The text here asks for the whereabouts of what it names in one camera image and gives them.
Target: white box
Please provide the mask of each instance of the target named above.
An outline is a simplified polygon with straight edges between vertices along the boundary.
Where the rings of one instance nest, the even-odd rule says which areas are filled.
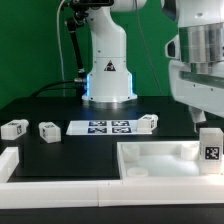
[[[158,116],[146,114],[137,120],[137,132],[150,133],[157,127]]]
[[[26,128],[29,125],[27,120],[12,120],[9,123],[1,126],[2,140],[15,140],[26,133]]]
[[[47,142],[60,142],[61,129],[52,122],[42,122],[39,124],[40,136]]]
[[[223,132],[220,128],[200,129],[200,172],[220,174],[223,163]]]

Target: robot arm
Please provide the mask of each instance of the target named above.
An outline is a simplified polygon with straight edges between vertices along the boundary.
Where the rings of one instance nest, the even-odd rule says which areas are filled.
[[[83,20],[90,26],[93,67],[87,75],[84,105],[115,109],[132,104],[132,74],[126,66],[126,33],[115,24],[110,12],[131,11],[144,6],[147,0],[72,0],[76,25]]]
[[[162,0],[161,4],[162,11],[178,22],[178,35],[166,45],[174,99],[189,105],[190,111],[197,108],[224,117],[224,1]],[[191,114],[197,123],[201,116]]]

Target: black tabletop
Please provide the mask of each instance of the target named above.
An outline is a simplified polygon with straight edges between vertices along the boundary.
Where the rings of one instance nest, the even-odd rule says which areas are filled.
[[[145,114],[159,117],[152,135],[66,135],[71,120],[137,120]],[[224,127],[223,119],[211,114],[207,118],[210,127]],[[19,147],[20,163],[9,182],[119,179],[117,142],[199,139],[188,107],[171,97],[139,97],[137,105],[119,110],[84,107],[75,98],[20,98],[0,110],[0,125],[14,119],[27,119],[29,126],[27,133],[15,141],[0,141],[0,153],[7,146]],[[39,123],[50,121],[61,128],[61,142],[47,144],[39,136]],[[216,223],[221,218],[224,205],[0,211],[1,224],[18,220],[39,223],[45,219],[53,223]]]

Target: black cable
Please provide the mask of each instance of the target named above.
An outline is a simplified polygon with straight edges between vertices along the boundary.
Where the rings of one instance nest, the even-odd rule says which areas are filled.
[[[61,87],[61,88],[50,88],[50,89],[43,89],[41,90],[41,92],[44,92],[44,91],[55,91],[55,90],[67,90],[67,89],[72,89],[72,90],[76,90],[74,87]]]
[[[42,88],[40,88],[39,90],[37,90],[36,92],[32,93],[30,95],[30,97],[36,97],[39,95],[39,93],[41,93],[42,91],[45,91],[45,89],[48,89],[50,87],[53,87],[53,86],[57,86],[57,85],[63,85],[63,84],[66,84],[66,83],[74,83],[74,80],[67,80],[67,81],[59,81],[59,82],[54,82],[54,83],[51,83],[51,84],[48,84]]]
[[[137,3],[137,0],[135,0],[135,7],[136,7],[136,17],[137,17],[139,32],[140,32],[140,35],[141,35],[141,38],[142,38],[142,42],[143,42],[144,47],[145,47],[148,63],[149,63],[149,66],[150,66],[150,68],[152,70],[152,75],[153,75],[153,78],[154,78],[154,80],[156,82],[158,90],[160,92],[160,95],[163,96],[163,92],[162,92],[161,86],[160,86],[159,81],[158,81],[158,76],[157,76],[157,74],[155,72],[155,68],[154,68],[154,65],[152,63],[152,59],[151,59],[150,53],[148,51],[148,47],[147,47],[147,44],[146,44],[146,41],[145,41],[145,37],[144,37],[143,31],[142,31],[140,17],[139,17],[139,13],[138,13],[138,3]]]
[[[70,37],[72,40],[72,46],[73,50],[75,53],[75,58],[76,58],[76,64],[78,67],[78,75],[80,78],[86,78],[86,72],[83,66],[83,61],[80,53],[80,48],[79,48],[79,43],[78,43],[78,38],[76,35],[76,30],[80,27],[83,26],[83,23],[81,25],[77,24],[75,22],[76,20],[72,17],[66,20],[66,26],[68,28],[68,31],[70,33]]]

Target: green backdrop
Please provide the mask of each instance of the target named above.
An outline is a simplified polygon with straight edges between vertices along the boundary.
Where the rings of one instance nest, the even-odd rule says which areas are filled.
[[[40,87],[61,80],[56,38],[56,12],[59,0],[2,1],[0,7],[0,108],[18,97],[29,96]],[[66,79],[77,77],[72,45],[64,20],[72,16],[61,13],[61,38]],[[164,95],[170,95],[168,59],[164,45],[175,36],[176,24],[161,13],[159,0],[148,0],[139,11],[155,71]],[[127,32],[127,64],[135,77],[135,92],[140,96],[159,95],[158,88],[141,40],[136,13],[113,13],[114,21]],[[86,25],[77,31],[84,66],[90,70],[91,36]]]

